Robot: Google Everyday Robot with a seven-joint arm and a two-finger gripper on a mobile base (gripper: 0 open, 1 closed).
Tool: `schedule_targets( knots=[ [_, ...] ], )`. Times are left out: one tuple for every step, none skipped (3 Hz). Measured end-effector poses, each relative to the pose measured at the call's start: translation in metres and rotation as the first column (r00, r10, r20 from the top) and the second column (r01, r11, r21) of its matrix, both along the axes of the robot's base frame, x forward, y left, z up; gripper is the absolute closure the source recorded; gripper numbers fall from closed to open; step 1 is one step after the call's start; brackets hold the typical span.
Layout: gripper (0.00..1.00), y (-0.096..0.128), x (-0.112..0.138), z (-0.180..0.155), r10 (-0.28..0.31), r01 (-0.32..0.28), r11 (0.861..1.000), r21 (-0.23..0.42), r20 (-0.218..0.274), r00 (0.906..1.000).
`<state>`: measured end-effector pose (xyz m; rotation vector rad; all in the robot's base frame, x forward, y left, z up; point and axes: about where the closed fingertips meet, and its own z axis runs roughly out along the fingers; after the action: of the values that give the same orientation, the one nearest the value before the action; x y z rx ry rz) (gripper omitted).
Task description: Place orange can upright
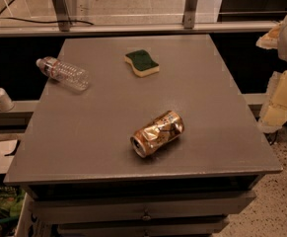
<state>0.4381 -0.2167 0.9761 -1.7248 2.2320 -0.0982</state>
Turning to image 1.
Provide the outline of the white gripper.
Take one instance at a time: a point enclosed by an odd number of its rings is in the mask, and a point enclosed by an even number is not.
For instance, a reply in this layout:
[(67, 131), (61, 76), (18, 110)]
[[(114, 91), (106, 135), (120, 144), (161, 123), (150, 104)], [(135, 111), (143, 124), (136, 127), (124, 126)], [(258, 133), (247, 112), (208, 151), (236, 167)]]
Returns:
[[(277, 49), (280, 59), (287, 61), (287, 15), (269, 32), (260, 37), (256, 44), (263, 49)], [(287, 70), (274, 71), (266, 89), (257, 127), (263, 133), (274, 133), (287, 121)]]

